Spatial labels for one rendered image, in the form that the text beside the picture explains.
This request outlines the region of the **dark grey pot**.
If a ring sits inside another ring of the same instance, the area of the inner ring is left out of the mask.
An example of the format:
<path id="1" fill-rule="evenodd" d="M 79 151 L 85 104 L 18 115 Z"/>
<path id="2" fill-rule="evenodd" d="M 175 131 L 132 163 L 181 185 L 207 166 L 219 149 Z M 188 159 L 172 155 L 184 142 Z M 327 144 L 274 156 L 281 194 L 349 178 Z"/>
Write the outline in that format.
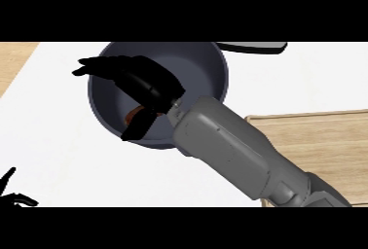
<path id="1" fill-rule="evenodd" d="M 185 89 L 178 116 L 157 118 L 145 136 L 132 143 L 150 149 L 176 147 L 175 121 L 185 117 L 200 96 L 225 101 L 230 87 L 230 68 L 224 53 L 215 42 L 113 42 L 101 56 L 144 55 L 165 66 Z M 122 136 L 128 125 L 125 118 L 138 102 L 120 90 L 116 83 L 97 76 L 89 77 L 88 97 L 95 117 L 110 132 Z"/>

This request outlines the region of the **orange-brown sweet potato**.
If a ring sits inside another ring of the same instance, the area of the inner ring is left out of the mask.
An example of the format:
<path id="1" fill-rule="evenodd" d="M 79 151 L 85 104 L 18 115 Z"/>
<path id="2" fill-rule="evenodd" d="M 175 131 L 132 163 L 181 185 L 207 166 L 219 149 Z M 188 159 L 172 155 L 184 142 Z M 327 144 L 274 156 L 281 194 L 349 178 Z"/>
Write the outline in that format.
<path id="1" fill-rule="evenodd" d="M 125 119 L 125 122 L 126 122 L 126 125 L 131 125 L 131 122 L 132 122 L 132 118 L 134 116 L 136 115 L 136 113 L 144 109 L 144 106 L 138 106 L 134 110 L 131 110 L 131 112 L 128 113 L 126 115 L 126 119 Z"/>

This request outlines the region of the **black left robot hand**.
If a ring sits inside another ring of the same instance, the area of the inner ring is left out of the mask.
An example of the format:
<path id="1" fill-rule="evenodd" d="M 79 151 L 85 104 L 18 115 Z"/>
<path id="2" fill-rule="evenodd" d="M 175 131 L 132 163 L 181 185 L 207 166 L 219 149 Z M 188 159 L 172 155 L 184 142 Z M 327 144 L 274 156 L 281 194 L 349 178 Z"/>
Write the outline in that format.
<path id="1" fill-rule="evenodd" d="M 6 174 L 0 177 L 0 208 L 17 208 L 23 205 L 35 207 L 39 205 L 39 202 L 24 194 L 11 193 L 3 195 L 3 192 L 8 187 L 9 179 L 17 172 L 17 168 L 12 167 Z"/>

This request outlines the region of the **pale wooden tray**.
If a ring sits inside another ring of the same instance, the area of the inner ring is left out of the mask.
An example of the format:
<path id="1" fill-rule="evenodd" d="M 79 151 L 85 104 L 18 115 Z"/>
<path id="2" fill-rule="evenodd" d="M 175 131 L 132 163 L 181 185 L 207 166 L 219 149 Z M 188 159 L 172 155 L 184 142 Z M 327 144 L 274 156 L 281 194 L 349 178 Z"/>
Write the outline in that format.
<path id="1" fill-rule="evenodd" d="M 354 207 L 368 207 L 368 109 L 246 120 L 277 150 L 339 190 Z"/>

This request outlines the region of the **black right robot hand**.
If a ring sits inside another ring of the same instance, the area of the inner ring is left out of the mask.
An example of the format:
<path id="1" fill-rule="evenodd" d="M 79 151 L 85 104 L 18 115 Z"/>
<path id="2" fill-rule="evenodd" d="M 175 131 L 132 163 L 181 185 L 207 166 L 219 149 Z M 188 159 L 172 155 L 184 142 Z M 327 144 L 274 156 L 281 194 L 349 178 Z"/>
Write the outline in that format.
<path id="1" fill-rule="evenodd" d="M 169 114 L 185 88 L 175 74 L 147 56 L 98 56 L 79 60 L 76 76 L 92 75 L 111 80 L 142 106 L 129 121 L 122 139 L 141 140 L 157 120 Z"/>

